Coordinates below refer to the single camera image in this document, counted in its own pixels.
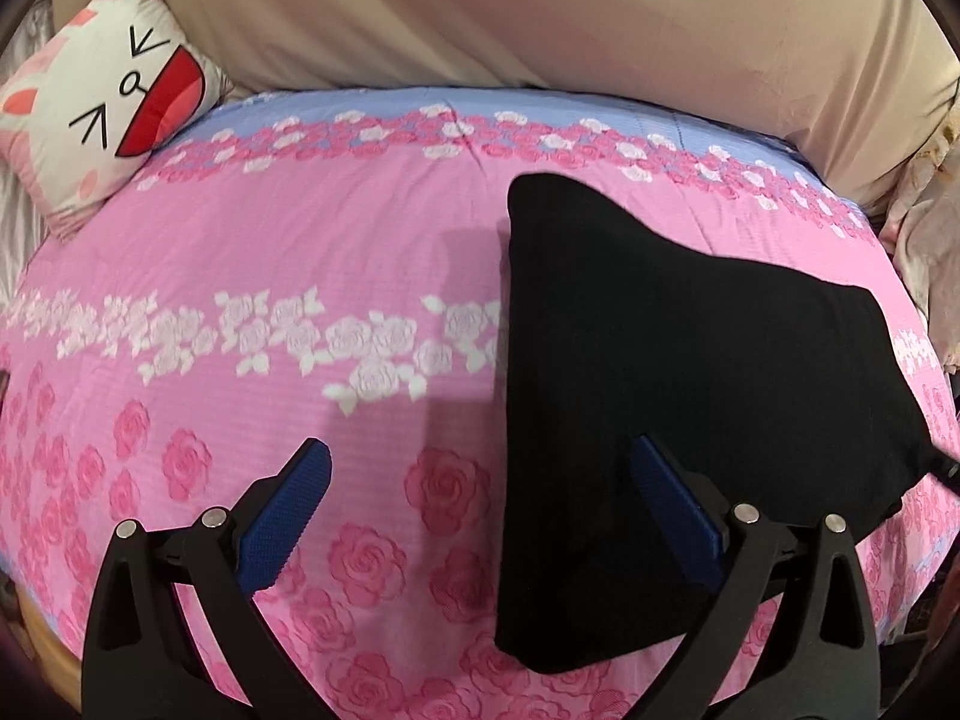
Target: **cartoon mouth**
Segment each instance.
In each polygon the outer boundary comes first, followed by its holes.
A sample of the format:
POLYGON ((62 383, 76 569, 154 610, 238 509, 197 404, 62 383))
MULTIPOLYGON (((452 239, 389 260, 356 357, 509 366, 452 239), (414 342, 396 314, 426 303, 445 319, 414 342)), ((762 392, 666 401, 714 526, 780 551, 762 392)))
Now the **cartoon mouth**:
POLYGON ((138 157, 153 151, 190 121, 205 91, 197 60, 178 47, 133 115, 116 155, 138 157))

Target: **pink tongue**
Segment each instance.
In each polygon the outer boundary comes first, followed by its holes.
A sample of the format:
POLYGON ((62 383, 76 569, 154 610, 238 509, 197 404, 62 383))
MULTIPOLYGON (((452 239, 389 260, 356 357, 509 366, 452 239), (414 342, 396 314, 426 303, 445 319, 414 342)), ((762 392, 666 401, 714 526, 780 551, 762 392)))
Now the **pink tongue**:
POLYGON ((191 114, 197 110, 201 95, 203 95, 203 79, 197 79, 176 96, 160 120, 160 126, 157 127, 154 148, 165 143, 175 132, 184 127, 191 114))

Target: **bedsheet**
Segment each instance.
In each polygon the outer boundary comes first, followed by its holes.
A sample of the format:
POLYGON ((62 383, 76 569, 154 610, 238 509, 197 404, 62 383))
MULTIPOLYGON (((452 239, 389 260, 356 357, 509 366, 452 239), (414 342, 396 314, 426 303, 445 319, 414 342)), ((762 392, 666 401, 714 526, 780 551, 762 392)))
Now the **bedsheet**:
MULTIPOLYGON (((493 647, 506 190, 530 170, 586 181, 689 247, 871 290, 932 435, 960 452, 882 247, 788 146, 584 95, 260 95, 155 154, 69 245, 46 242, 0 316, 0 565, 74 653, 118 520, 187 524, 317 436, 333 484, 256 600, 341 716, 626 712, 677 642, 551 677, 493 647)), ((958 527, 928 479, 859 546, 880 635, 958 527)), ((181 599, 213 679, 239 696, 195 596, 181 599)))

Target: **folded black cloth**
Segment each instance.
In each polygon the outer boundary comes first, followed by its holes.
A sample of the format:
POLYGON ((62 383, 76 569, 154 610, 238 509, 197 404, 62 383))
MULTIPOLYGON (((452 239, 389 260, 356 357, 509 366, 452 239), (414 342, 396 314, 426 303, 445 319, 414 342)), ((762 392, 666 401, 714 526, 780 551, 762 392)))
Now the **folded black cloth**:
POLYGON ((630 481, 642 433, 731 503, 857 539, 942 460, 867 290, 689 250, 558 175, 509 207, 496 643, 522 664, 613 658, 702 608, 630 481))

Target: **white cartoon face pillow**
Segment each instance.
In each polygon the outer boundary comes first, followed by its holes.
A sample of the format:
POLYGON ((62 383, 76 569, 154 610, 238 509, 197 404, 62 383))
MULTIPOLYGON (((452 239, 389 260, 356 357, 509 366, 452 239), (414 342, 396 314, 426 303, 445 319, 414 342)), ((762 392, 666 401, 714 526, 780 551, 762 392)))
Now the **white cartoon face pillow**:
POLYGON ((162 0, 94 0, 0 87, 0 157, 66 240, 228 88, 162 0))

